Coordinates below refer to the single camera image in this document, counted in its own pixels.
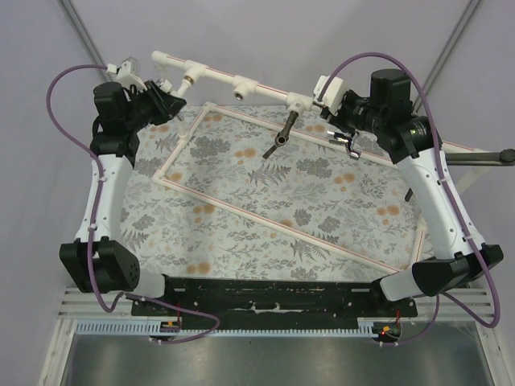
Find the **white pipe frame red stripe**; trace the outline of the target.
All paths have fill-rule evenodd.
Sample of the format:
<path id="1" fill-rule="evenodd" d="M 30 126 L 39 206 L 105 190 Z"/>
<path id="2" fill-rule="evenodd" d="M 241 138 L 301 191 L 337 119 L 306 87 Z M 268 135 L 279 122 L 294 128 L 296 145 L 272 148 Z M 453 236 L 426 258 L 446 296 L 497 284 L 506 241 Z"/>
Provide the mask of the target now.
<path id="1" fill-rule="evenodd" d="M 312 94 L 312 96 L 305 96 L 303 94 L 298 94 L 296 92 L 286 92 L 278 90 L 276 88 L 271 88 L 264 84 L 260 84 L 256 80 L 252 80 L 250 78 L 239 75 L 231 75 L 192 60 L 178 59 L 161 51 L 154 51 L 151 57 L 154 61 L 156 68 L 161 74 L 164 74 L 168 67 L 180 68 L 184 71 L 182 84 L 177 90 L 174 90 L 172 88 L 171 83 L 168 81 L 167 78 L 162 78 L 160 80 L 163 83 L 163 91 L 169 92 L 172 96 L 183 96 L 186 93 L 186 91 L 193 86 L 193 84 L 197 83 L 198 80 L 203 77 L 220 81 L 222 83 L 229 84 L 233 87 L 233 95 L 239 101 L 244 100 L 249 94 L 259 94 L 280 101 L 283 105 L 286 106 L 288 112 L 297 112 L 299 114 L 299 117 L 290 132 L 290 137 L 301 138 L 304 141 L 318 143 L 320 145 L 333 149 L 337 147 L 342 147 L 332 145 L 328 142 L 327 131 L 331 130 L 338 132 L 339 130 L 334 126 L 329 125 L 325 120 L 321 118 L 323 108 L 313 103 L 314 94 Z M 338 77 L 339 73 L 347 65 L 366 57 L 368 57 L 367 53 L 351 57 L 350 59 L 344 61 L 336 70 L 334 70 L 333 73 L 329 76 L 329 78 L 334 79 L 335 77 Z M 203 107 L 203 112 L 199 115 L 202 117 L 205 113 L 209 111 L 217 111 L 228 117 L 240 119 L 242 121 L 259 125 L 267 129 L 272 129 L 277 132 L 279 132 L 282 129 L 276 125 L 270 124 L 267 121 L 260 121 L 257 118 L 247 116 L 236 111 L 222 109 L 220 106 L 214 104 L 206 104 Z M 428 117 L 428 120 L 433 133 L 439 136 L 437 133 L 437 129 L 435 128 L 433 117 Z M 445 155 L 446 153 L 459 153 L 459 146 L 450 145 L 446 142 L 442 142 L 442 149 Z M 365 156 L 361 155 L 360 159 L 361 158 L 381 165 L 385 165 L 390 168 L 397 168 L 397 166 L 391 162 L 389 157 L 379 158 L 378 156 L 375 156 L 373 154 L 366 154 Z M 416 237 L 416 241 L 418 243 L 422 243 L 424 241 L 425 234 L 429 233 L 422 214 L 420 215 L 420 218 L 421 223 L 417 226 Z"/>

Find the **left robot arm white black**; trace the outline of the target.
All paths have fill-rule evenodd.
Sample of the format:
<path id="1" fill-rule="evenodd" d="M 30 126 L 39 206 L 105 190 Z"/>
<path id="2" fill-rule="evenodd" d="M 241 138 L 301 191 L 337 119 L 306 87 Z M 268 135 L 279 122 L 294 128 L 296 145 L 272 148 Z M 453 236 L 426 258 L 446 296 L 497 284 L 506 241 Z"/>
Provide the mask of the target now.
<path id="1" fill-rule="evenodd" d="M 160 298 L 165 277 L 141 269 L 138 258 L 118 240 L 122 201 L 140 144 L 138 132 L 168 123 L 186 101 L 152 80 L 142 90 L 104 83 L 93 96 L 98 115 L 89 146 L 94 156 L 89 199 L 75 240 L 61 245 L 59 257 L 83 293 L 124 291 Z"/>

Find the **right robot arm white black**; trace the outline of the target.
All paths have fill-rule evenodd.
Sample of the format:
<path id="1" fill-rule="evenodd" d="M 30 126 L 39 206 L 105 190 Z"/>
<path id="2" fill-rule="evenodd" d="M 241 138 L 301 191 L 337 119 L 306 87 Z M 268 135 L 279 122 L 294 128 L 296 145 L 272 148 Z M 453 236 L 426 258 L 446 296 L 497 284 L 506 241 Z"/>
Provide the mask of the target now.
<path id="1" fill-rule="evenodd" d="M 396 68 L 371 75 L 370 94 L 358 96 L 336 77 L 319 78 L 314 94 L 321 117 L 339 131 L 333 141 L 350 148 L 356 131 L 373 134 L 414 193 L 431 235 L 434 255 L 379 279 L 379 298 L 396 302 L 433 297 L 481 277 L 504 258 L 471 221 L 448 172 L 442 141 L 427 117 L 412 112 L 411 82 Z"/>

